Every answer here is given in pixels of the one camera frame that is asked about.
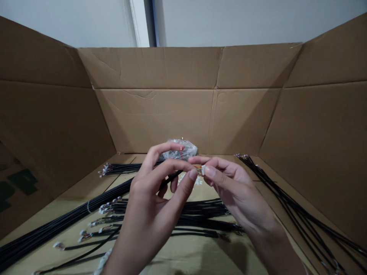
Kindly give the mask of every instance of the green printing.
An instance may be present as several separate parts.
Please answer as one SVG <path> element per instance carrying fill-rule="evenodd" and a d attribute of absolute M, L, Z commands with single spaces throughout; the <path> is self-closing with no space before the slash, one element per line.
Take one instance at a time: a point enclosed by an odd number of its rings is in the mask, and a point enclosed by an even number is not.
<path fill-rule="evenodd" d="M 15 193 L 15 189 L 6 181 L 0 181 L 0 213 L 11 207 L 11 204 L 5 200 L 9 199 Z"/>
<path fill-rule="evenodd" d="M 6 164 L 0 164 L 0 171 L 8 169 L 9 166 L 7 166 Z"/>
<path fill-rule="evenodd" d="M 27 196 L 33 194 L 38 190 L 34 186 L 34 184 L 37 183 L 38 180 L 31 174 L 31 171 L 29 171 L 29 169 L 24 169 L 6 178 L 21 191 L 23 191 L 23 193 L 25 193 Z"/>

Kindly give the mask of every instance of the cable bundle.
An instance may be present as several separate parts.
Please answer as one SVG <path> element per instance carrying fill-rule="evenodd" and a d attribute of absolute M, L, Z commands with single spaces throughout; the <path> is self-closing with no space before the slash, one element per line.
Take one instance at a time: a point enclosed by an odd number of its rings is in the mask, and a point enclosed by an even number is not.
<path fill-rule="evenodd" d="M 307 246 L 310 248 L 315 257 L 325 267 L 328 274 L 331 274 L 331 272 L 323 259 L 335 271 L 335 274 L 340 274 L 341 271 L 344 274 L 347 273 L 342 265 L 335 259 L 335 256 L 325 244 L 321 236 L 317 233 L 312 224 L 317 225 L 320 229 L 322 229 L 367 274 L 367 269 L 348 251 L 348 249 L 354 250 L 359 255 L 367 258 L 367 251 L 364 248 L 347 239 L 309 214 L 302 206 L 292 199 L 291 196 L 289 196 L 283 189 L 275 184 L 263 169 L 261 169 L 258 165 L 255 165 L 248 155 L 237 155 L 237 157 L 245 165 L 247 165 L 257 175 L 261 182 L 264 183 L 265 186 L 269 188 L 269 190 L 277 197 L 292 223 L 300 233 L 301 237 L 306 242 Z M 311 233 L 313 238 L 310 237 L 304 226 Z"/>
<path fill-rule="evenodd" d="M 76 246 L 69 246 L 65 247 L 64 244 L 57 242 L 54 244 L 54 247 L 62 250 L 74 250 L 79 248 L 84 248 L 87 246 L 93 246 L 98 244 L 98 248 L 104 245 L 108 241 L 116 240 L 118 237 L 114 236 L 119 234 L 122 224 L 115 223 L 115 222 L 122 222 L 124 219 L 126 207 L 127 207 L 128 199 L 123 199 L 118 197 L 113 201 L 101 205 L 99 209 L 99 213 L 101 214 L 109 214 L 107 217 L 99 218 L 88 225 L 90 227 L 94 227 L 101 224 L 109 224 L 105 226 L 99 231 L 88 233 L 87 231 L 83 230 L 80 232 L 81 238 L 78 242 L 83 242 L 86 240 L 91 239 L 92 237 L 103 237 L 108 236 L 108 238 L 93 242 L 88 242 L 85 244 L 79 244 Z M 229 215 L 227 208 L 222 203 L 221 199 L 212 199 L 206 201 L 198 201 L 198 202 L 186 202 L 182 214 L 179 218 L 179 221 L 174 228 L 173 231 L 180 231 L 180 232 L 173 232 L 171 237 L 174 236 L 203 236 L 208 238 L 220 238 L 226 242 L 230 242 L 230 238 L 224 232 L 234 232 L 237 235 L 243 235 L 244 230 L 241 226 L 236 223 L 229 223 L 224 221 L 218 220 L 211 220 L 210 218 L 219 217 L 223 215 Z M 179 226 L 190 226 L 190 227 L 199 227 L 199 228 L 181 228 Z M 72 265 L 77 265 L 82 262 L 87 262 L 90 260 L 94 260 L 96 258 L 102 257 L 105 253 L 101 253 L 95 256 L 91 256 L 88 258 L 84 258 L 85 256 L 94 252 L 96 248 L 92 249 L 91 251 L 81 255 L 73 260 L 70 260 L 60 266 L 54 267 L 49 270 L 45 271 L 38 271 L 37 274 L 46 274 L 55 270 L 63 269 Z"/>
<path fill-rule="evenodd" d="M 133 171 L 137 172 L 141 167 L 141 163 L 114 165 L 118 168 L 112 170 L 115 174 L 111 175 L 122 175 L 124 173 L 132 173 Z M 77 207 L 69 213 L 66 213 L 59 218 L 54 219 L 53 221 L 0 247 L 0 273 L 33 250 L 35 250 L 37 247 L 43 245 L 44 243 L 67 229 L 69 226 L 73 225 L 80 219 L 97 210 L 101 204 L 105 204 L 116 198 L 117 196 L 123 196 L 127 194 L 130 190 L 132 180 L 133 179 L 127 180 L 119 186 L 116 186 L 115 188 L 104 192 L 103 194 Z"/>
<path fill-rule="evenodd" d="M 163 160 L 157 161 L 156 165 L 159 165 L 162 162 Z M 100 178 L 109 175 L 124 175 L 124 174 L 136 173 L 137 171 L 139 171 L 140 167 L 141 163 L 135 163 L 135 164 L 106 163 L 102 172 L 98 171 L 98 173 L 101 174 L 99 176 Z"/>

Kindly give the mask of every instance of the plastic bag of connectors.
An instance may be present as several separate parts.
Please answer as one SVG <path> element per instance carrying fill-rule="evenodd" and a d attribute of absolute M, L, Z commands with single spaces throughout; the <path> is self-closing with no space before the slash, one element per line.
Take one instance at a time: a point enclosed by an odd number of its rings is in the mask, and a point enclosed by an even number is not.
<path fill-rule="evenodd" d="M 160 156 L 160 160 L 166 159 L 182 159 L 188 160 L 189 157 L 193 157 L 198 152 L 198 148 L 192 144 L 190 141 L 186 141 L 183 139 L 169 139 L 168 142 L 174 142 L 178 144 L 182 144 L 182 151 L 168 151 L 164 152 Z"/>

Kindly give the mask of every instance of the cardboard box wall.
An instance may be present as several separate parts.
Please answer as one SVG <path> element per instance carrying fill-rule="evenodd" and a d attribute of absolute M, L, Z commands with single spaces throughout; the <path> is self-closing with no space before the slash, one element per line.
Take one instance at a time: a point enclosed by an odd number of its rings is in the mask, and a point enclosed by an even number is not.
<path fill-rule="evenodd" d="M 115 147 L 184 136 L 202 154 L 259 155 L 367 246 L 366 14 L 305 44 L 224 48 L 76 50 L 0 23 L 1 140 L 50 196 Z"/>

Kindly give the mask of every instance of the white wall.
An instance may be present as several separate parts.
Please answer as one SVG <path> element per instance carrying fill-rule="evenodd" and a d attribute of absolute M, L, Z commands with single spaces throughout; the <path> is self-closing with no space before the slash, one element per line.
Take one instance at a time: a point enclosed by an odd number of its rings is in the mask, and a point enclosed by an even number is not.
<path fill-rule="evenodd" d="M 367 0 L 155 0 L 159 45 L 305 42 L 367 12 Z"/>
<path fill-rule="evenodd" d="M 73 47 L 136 47 L 129 0 L 1 0 L 0 16 Z"/>

